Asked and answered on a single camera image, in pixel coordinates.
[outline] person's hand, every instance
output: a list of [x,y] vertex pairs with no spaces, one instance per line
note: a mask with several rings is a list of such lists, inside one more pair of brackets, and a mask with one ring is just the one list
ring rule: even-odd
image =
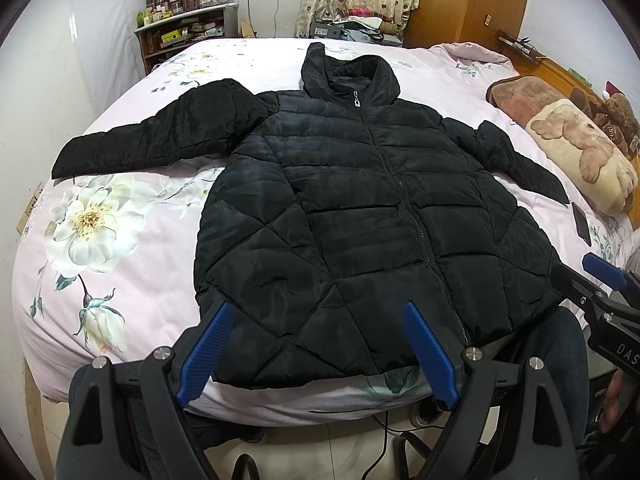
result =
[[[600,421],[598,422],[600,433],[609,433],[622,416],[618,396],[622,389],[622,381],[624,377],[625,373],[622,370],[618,370],[613,374],[611,382],[607,387],[607,392],[604,394],[602,414],[600,415]],[[640,413],[640,397],[636,403],[636,413]]]

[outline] pillow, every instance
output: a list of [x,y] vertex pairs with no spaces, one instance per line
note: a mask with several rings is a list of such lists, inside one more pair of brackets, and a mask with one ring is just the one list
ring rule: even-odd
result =
[[523,127],[601,214],[620,213],[638,176],[622,152],[581,110],[535,76],[493,83],[487,100]]

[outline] brown teddy bear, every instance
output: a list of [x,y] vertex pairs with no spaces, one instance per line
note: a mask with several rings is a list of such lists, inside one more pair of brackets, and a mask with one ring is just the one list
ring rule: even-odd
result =
[[631,160],[635,156],[640,124],[624,94],[617,92],[607,101],[600,103],[592,95],[574,88],[569,99],[607,134],[626,158]]

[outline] wooden wardrobe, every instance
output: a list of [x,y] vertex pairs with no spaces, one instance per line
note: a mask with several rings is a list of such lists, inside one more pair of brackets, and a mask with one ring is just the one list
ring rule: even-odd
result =
[[517,36],[526,5],[527,0],[420,0],[409,17],[404,46],[473,41],[501,51],[496,32],[501,28]]

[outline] electrical outlet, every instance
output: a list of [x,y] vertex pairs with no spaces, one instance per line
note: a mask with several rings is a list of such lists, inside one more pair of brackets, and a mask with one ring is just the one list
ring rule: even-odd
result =
[[29,217],[33,212],[33,208],[36,206],[36,202],[38,201],[38,199],[40,198],[40,195],[42,194],[43,187],[44,186],[42,185],[42,183],[38,184],[36,191],[33,192],[33,196],[31,197],[31,199],[29,200],[29,203],[27,204],[27,209],[24,210],[24,213],[22,213],[22,216],[20,217],[20,221],[18,222],[18,225],[15,227],[20,234],[22,234],[24,232],[25,227],[27,227],[27,222],[29,221]]

